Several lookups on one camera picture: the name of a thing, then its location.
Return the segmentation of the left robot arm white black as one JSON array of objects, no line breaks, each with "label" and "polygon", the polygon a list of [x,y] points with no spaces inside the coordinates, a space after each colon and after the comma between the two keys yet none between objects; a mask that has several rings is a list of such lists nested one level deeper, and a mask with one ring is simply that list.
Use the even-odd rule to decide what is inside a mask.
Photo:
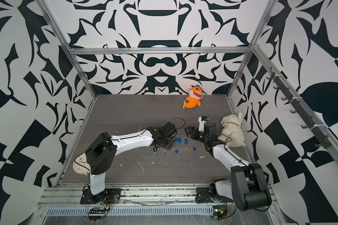
[{"label": "left robot arm white black", "polygon": [[170,150],[177,134],[175,125],[167,122],[162,127],[148,126],[143,131],[122,136],[110,136],[104,132],[85,151],[89,169],[89,191],[92,196],[104,193],[106,171],[115,156],[140,147],[153,146]]}]

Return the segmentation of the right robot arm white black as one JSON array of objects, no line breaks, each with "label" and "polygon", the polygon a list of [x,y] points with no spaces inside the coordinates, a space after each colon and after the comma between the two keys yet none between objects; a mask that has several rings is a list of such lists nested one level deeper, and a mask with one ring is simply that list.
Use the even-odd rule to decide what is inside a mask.
[{"label": "right robot arm white black", "polygon": [[232,199],[240,211],[269,209],[272,197],[259,164],[251,164],[231,151],[219,139],[214,123],[204,123],[199,128],[186,127],[185,132],[188,138],[203,143],[205,150],[230,171],[231,181],[214,183],[218,195]]}]

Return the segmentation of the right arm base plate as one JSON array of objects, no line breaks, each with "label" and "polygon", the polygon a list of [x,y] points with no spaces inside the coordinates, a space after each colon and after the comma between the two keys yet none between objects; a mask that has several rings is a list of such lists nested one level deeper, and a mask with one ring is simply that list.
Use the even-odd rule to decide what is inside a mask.
[{"label": "right arm base plate", "polygon": [[207,187],[196,188],[196,203],[233,202],[232,183],[229,180],[215,180]]}]

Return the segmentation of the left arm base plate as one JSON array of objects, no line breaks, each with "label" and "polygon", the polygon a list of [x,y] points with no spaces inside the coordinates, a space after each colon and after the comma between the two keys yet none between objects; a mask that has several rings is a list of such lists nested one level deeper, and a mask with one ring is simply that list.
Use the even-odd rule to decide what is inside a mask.
[{"label": "left arm base plate", "polygon": [[112,204],[120,200],[121,197],[120,188],[106,188],[104,191],[97,195],[93,195],[89,188],[83,190],[81,196],[80,204],[97,204],[97,203],[106,203]]}]

